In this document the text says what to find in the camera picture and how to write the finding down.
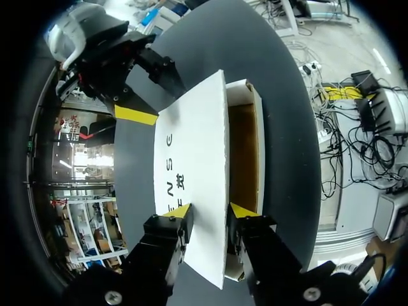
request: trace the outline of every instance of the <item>shelf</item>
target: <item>shelf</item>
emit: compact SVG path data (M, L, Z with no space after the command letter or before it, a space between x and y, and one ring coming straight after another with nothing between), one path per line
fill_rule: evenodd
M116 198L102 198L93 200L68 200L68 204L82 204L82 203L103 203L103 202L115 202Z
M93 260L103 260L103 259L108 259L108 258L112 258L112 257L119 257L122 255L127 255L129 253L129 251L127 249L125 250L120 250L120 251L115 251L112 253L105 253L105 254L101 254L101 255L95 255L95 256L87 256L84 258L78 258L78 261L83 263L86 261L93 261Z
M108 225L107 225L106 220L105 220L105 213L104 213L104 210L103 210L103 204L99 203L99 207L100 207L101 213L102 213L102 223L103 223L103 227L105 228L106 239L108 240L109 249L112 252L115 252L115 249L113 248L113 245L112 245L112 241L110 239L110 235L109 235L109 231L108 231Z
M88 227L88 229L89 229L89 232L91 233L91 239L92 239L92 241L94 242L95 252L96 252L96 255L100 255L99 250L98 250L98 246L96 245L96 241L95 241L95 238L94 238L94 233L93 233L93 231L92 231L91 224L90 224L90 222L89 222L88 210L87 210L86 204L85 204L85 203L83 203L83 204L84 204L85 220L86 220L86 223L87 223L87 227Z
M76 243L78 244L79 251L80 251L82 257L85 257L84 250L82 250L82 245L79 243L77 231L76 231L76 229L75 229L74 222L73 222L73 218L72 218L72 214L71 214L71 209L69 209L69 205L68 205L68 204L67 204L66 208L67 208L67 211L68 211L69 222L71 223L71 226L72 226L72 232L74 233L75 241L76 241Z

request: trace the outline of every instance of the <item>black cable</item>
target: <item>black cable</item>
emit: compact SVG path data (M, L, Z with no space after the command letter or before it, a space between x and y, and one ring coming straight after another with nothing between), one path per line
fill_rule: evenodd
M377 253L374 255L367 255L364 259L364 261L358 265L358 267L352 272L351 276L356 279L356 281L361 282L364 277L368 274L368 271L374 266L375 264L375 259L376 258L382 258L382 269L381 269L381 275L378 280L378 282L381 282L382 279L384 278L385 271L387 268L387 259L386 256L383 253Z

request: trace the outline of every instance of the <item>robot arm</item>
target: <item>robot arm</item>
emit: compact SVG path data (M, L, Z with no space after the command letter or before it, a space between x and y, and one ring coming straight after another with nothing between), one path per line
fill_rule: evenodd
M79 87L88 97L104 102L116 118L130 116L131 120L154 124L157 112L126 85L133 66L141 66L175 99L186 88L175 63L150 49L156 36L128 32L128 24L90 3L77 4L57 19L46 40L54 58L64 59L62 69L69 76L59 83L57 95L64 100Z

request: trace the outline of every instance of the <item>electronic device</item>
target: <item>electronic device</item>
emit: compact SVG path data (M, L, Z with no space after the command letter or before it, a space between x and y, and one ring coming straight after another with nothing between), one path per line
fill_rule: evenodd
M343 17L341 5L335 1L306 1L306 9L311 19L335 19Z
M138 31L144 35L156 34L167 31L174 26L179 20L180 16L174 11L169 10L167 7L154 8L149 14L140 22Z
M374 78L370 70L351 73L351 78L363 97L375 93L380 88L378 81Z
M377 132L382 135L408 133L408 95L404 91L381 88L371 99Z
M397 194L380 194L374 216L373 229L381 240L396 240L404 234L399 228L407 222L408 191Z

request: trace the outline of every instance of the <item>white cardboard lid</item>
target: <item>white cardboard lid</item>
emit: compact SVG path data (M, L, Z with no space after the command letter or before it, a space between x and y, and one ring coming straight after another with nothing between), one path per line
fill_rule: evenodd
M159 113L154 141L156 212L193 204L184 261L220 289L227 246L228 135L226 85L219 70Z

